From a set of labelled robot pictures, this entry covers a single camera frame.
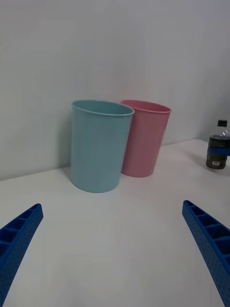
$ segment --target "blue cup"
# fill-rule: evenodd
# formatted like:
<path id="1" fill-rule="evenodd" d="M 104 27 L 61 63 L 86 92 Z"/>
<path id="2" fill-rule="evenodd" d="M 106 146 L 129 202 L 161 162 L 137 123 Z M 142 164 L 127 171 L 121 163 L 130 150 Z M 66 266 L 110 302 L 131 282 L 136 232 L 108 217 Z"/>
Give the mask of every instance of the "blue cup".
<path id="1" fill-rule="evenodd" d="M 119 182 L 134 110 L 107 101 L 80 100 L 72 107 L 72 183 L 107 192 Z"/>

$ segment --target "bottle label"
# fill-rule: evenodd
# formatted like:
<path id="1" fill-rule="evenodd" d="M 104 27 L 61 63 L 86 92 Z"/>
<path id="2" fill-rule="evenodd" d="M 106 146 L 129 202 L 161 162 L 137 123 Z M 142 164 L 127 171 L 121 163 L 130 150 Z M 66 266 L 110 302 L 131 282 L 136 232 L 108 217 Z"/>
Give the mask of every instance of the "bottle label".
<path id="1" fill-rule="evenodd" d="M 217 161 L 212 161 L 212 165 L 219 166 L 219 162 L 217 162 Z"/>

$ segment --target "white wall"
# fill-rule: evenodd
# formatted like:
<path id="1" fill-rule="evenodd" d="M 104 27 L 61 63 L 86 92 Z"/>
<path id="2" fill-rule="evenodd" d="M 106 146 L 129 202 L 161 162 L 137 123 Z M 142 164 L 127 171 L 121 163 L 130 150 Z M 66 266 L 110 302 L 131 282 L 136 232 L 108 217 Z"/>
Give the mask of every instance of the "white wall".
<path id="1" fill-rule="evenodd" d="M 164 143 L 207 137 L 230 95 L 229 0 L 1 0 L 0 179 L 69 163 L 81 98 L 162 100 Z"/>

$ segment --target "black bottle cap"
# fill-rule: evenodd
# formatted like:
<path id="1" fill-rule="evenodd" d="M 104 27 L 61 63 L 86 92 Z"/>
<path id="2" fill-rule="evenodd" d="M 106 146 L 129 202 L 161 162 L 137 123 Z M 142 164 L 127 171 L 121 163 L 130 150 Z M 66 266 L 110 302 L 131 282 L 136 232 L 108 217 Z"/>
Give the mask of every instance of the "black bottle cap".
<path id="1" fill-rule="evenodd" d="M 226 127 L 228 124 L 227 120 L 218 120 L 218 127 Z"/>

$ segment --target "cup rim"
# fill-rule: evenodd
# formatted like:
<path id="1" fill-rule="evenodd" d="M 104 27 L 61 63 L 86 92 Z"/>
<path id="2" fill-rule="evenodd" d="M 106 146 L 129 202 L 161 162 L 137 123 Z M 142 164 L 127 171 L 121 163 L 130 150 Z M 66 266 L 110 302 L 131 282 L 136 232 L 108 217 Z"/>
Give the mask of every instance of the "cup rim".
<path id="1" fill-rule="evenodd" d="M 79 106 L 75 105 L 75 103 L 77 103 L 77 102 L 87 102 L 87 101 L 95 101 L 95 102 L 102 102 L 102 103 L 107 103 L 107 104 L 113 104 L 113 105 L 116 105 L 116 106 L 122 106 L 122 107 L 125 107 L 128 110 L 130 110 L 130 112 L 127 113 L 127 114 L 101 113 L 101 112 L 95 112 L 95 111 L 86 110 L 86 109 L 84 109 L 82 107 L 79 107 Z M 131 108 L 130 106 L 126 106 L 126 105 L 123 105 L 121 103 L 110 102 L 110 101 L 106 101 L 106 100 L 81 99 L 81 100 L 74 101 L 72 103 L 72 106 L 73 106 L 73 108 L 78 109 L 78 110 L 83 111 L 83 112 L 87 112 L 87 113 L 91 113 L 91 114 L 97 114 L 97 115 L 103 115 L 103 116 L 124 117 L 124 116 L 133 115 L 135 113 L 134 109 Z"/>
<path id="2" fill-rule="evenodd" d="M 161 106 L 163 108 L 165 108 L 165 111 L 154 111 L 154 110 L 147 110 L 147 109 L 144 109 L 144 108 L 140 108 L 140 107 L 135 107 L 135 106 L 129 106 L 129 105 L 126 105 L 127 102 L 130 102 L 130 101 L 138 101 L 138 102 L 145 102 L 147 103 L 148 105 L 158 105 L 158 106 Z M 143 112 L 149 112 L 149 113 L 157 113 L 157 114 L 169 114 L 171 113 L 171 109 L 168 107 L 168 106 L 163 106 L 161 104 L 157 104 L 155 102 L 150 102 L 150 101 L 145 101 L 145 100 L 136 100 L 136 99 L 126 99 L 126 100 L 122 100 L 121 101 L 121 104 L 125 105 L 125 106 L 129 106 L 130 108 L 134 109 L 134 110 L 139 110 L 139 111 L 143 111 Z"/>

